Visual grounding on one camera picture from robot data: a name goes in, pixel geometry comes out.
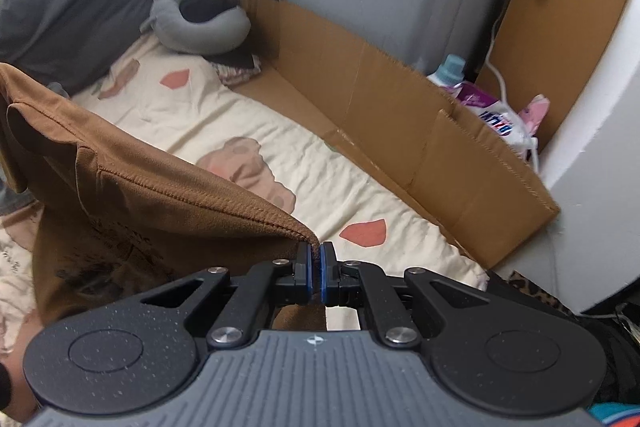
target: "cardboard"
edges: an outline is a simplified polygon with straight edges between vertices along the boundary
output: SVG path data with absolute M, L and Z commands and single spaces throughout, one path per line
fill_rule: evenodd
M 320 136 L 484 267 L 558 214 L 529 166 L 420 73 L 288 2 L 240 3 L 267 65 L 236 90 Z
M 580 96 L 618 24 L 626 0 L 511 0 L 492 63 L 504 77 L 511 107 L 520 111 L 539 93 L 551 106 L 537 136 L 548 143 Z M 476 82 L 498 94 L 483 68 Z

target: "dark gray pillow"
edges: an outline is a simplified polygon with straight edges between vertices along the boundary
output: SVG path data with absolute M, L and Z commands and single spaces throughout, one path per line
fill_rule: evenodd
M 140 36 L 153 0 L 2 0 L 0 62 L 74 94 Z

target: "crosshair symbol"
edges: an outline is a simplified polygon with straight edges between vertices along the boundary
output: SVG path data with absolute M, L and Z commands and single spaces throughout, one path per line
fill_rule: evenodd
M 320 344 L 324 342 L 324 338 L 322 338 L 320 335 L 312 335 L 306 341 L 312 346 L 318 347 Z

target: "black wristband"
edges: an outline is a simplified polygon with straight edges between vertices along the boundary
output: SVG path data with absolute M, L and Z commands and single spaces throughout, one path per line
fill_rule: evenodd
M 0 410 L 6 409 L 11 402 L 11 377 L 4 367 L 4 363 L 0 363 Z

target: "gray neck pillow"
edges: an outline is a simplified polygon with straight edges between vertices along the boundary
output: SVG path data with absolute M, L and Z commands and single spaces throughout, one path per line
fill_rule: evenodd
M 251 23 L 241 7 L 224 10 L 206 22 L 189 22 L 180 12 L 180 5 L 189 1 L 197 0 L 154 0 L 149 19 L 142 23 L 140 31 L 153 28 L 167 48 L 192 55 L 226 53 L 247 38 Z

